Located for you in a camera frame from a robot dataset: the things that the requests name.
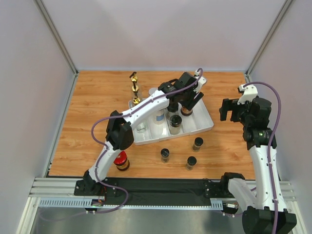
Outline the red lid sauce jar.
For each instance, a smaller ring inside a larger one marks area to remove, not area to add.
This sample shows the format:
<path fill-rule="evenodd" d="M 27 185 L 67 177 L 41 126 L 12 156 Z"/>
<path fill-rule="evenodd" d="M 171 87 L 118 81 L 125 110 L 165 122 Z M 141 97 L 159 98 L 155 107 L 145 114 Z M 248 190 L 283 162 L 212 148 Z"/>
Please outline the red lid sauce jar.
<path fill-rule="evenodd" d="M 192 110 L 192 109 L 191 109 L 191 110 L 188 110 L 186 107 L 181 106 L 180 112 L 181 112 L 181 114 L 182 114 L 183 116 L 188 117 L 188 116 L 190 116 L 190 115 L 193 113 L 193 110 Z"/>
<path fill-rule="evenodd" d="M 129 168 L 130 162 L 125 151 L 121 151 L 117 155 L 116 159 L 114 160 L 114 164 L 116 165 L 116 168 L 120 171 L 126 171 Z"/>

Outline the black knob grinder bottle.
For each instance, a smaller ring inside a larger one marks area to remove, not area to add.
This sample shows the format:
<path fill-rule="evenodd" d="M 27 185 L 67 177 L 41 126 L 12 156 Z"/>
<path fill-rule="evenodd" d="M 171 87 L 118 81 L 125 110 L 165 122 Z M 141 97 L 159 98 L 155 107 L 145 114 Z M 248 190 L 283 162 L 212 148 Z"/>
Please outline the black knob grinder bottle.
<path fill-rule="evenodd" d="M 178 103 L 172 103 L 166 108 L 166 118 L 169 120 L 171 116 L 178 115 Z"/>

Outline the white powder jar black lid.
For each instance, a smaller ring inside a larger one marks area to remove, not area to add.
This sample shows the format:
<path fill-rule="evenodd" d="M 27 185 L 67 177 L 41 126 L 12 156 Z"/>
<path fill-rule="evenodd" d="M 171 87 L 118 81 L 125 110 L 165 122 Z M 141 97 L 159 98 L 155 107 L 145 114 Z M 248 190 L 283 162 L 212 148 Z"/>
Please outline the white powder jar black lid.
<path fill-rule="evenodd" d="M 182 118 L 180 115 L 172 115 L 169 119 L 169 130 L 172 135 L 177 135 L 180 132 Z"/>

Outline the salt jar silver lid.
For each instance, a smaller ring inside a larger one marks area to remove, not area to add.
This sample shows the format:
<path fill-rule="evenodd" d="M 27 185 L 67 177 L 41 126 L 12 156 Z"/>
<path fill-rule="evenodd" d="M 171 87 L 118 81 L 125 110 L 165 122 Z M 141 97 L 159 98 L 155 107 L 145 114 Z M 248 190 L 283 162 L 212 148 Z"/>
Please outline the salt jar silver lid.
<path fill-rule="evenodd" d="M 161 109 L 159 111 L 154 112 L 153 123 L 156 125 L 161 125 L 164 122 L 165 115 L 164 110 Z"/>

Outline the salt jar blue label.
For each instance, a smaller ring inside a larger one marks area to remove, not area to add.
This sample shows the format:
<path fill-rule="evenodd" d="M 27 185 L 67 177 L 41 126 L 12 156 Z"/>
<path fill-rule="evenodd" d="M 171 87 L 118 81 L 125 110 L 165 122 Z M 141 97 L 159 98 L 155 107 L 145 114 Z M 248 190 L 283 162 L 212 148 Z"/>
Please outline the salt jar blue label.
<path fill-rule="evenodd" d="M 148 91 L 149 96 L 151 96 L 156 90 L 157 90 L 157 88 L 149 89 L 149 91 Z"/>

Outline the glass oil bottle dark sauce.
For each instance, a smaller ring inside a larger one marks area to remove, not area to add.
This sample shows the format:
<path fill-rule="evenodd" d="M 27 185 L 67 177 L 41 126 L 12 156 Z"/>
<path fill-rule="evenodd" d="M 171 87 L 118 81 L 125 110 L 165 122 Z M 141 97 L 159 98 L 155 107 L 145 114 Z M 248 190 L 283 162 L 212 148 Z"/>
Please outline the glass oil bottle dark sauce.
<path fill-rule="evenodd" d="M 131 90 L 132 90 L 132 99 L 138 98 L 142 100 L 140 85 L 138 85 L 136 82 L 133 82 Z"/>

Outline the clear glass oil bottle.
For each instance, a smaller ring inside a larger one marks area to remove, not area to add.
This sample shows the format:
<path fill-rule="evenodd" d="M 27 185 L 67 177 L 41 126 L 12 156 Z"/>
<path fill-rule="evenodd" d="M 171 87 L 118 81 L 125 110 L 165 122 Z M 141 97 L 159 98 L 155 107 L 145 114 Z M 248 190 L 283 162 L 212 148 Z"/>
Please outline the clear glass oil bottle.
<path fill-rule="evenodd" d="M 138 104 L 140 104 L 142 102 L 142 99 L 139 97 L 135 97 L 132 99 L 132 106 L 137 106 Z M 137 127 L 136 127 L 136 131 L 138 133 L 142 133 L 145 132 L 147 130 L 147 123 L 146 121 L 142 121 Z"/>

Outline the glass oil bottle brown sauce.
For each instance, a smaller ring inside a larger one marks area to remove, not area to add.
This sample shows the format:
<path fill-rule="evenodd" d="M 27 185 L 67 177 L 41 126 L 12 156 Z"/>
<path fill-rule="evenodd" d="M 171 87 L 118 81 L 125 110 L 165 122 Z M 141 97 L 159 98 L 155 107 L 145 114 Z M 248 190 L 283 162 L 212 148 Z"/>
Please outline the glass oil bottle brown sauce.
<path fill-rule="evenodd" d="M 133 85 L 137 84 L 138 78 L 137 78 L 137 72 L 133 72 L 130 76 L 129 76 L 131 82 L 133 83 Z"/>

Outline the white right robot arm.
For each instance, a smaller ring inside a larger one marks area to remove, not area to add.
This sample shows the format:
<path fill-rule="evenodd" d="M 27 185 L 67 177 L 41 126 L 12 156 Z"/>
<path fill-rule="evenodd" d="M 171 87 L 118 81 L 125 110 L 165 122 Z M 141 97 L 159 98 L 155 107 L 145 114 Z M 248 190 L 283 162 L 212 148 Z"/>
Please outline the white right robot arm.
<path fill-rule="evenodd" d="M 296 215 L 287 210 L 279 184 L 277 143 L 268 127 L 271 109 L 271 102 L 260 97 L 245 103 L 226 98 L 219 109 L 221 121 L 231 111 L 230 120 L 243 125 L 243 139 L 254 166 L 255 192 L 241 174 L 225 174 L 227 181 L 219 186 L 224 197 L 234 196 L 237 200 L 247 234 L 288 234 L 297 224 Z"/>

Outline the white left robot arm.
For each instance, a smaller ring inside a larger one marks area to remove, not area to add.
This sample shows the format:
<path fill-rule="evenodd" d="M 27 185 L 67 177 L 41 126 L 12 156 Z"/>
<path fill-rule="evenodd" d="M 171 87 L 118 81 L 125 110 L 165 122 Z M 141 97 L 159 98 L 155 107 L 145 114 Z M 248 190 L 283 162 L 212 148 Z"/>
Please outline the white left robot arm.
<path fill-rule="evenodd" d="M 119 113 L 113 111 L 107 117 L 106 140 L 101 142 L 102 152 L 94 165 L 87 170 L 82 180 L 76 182 L 74 194 L 78 196 L 102 196 L 107 173 L 121 151 L 129 148 L 134 142 L 133 130 L 149 115 L 168 109 L 173 110 L 182 105 L 188 111 L 203 97 L 200 91 L 204 81 L 203 70 L 199 68 L 194 75 L 184 72 L 179 79 L 162 83 L 158 89 L 136 106 Z"/>

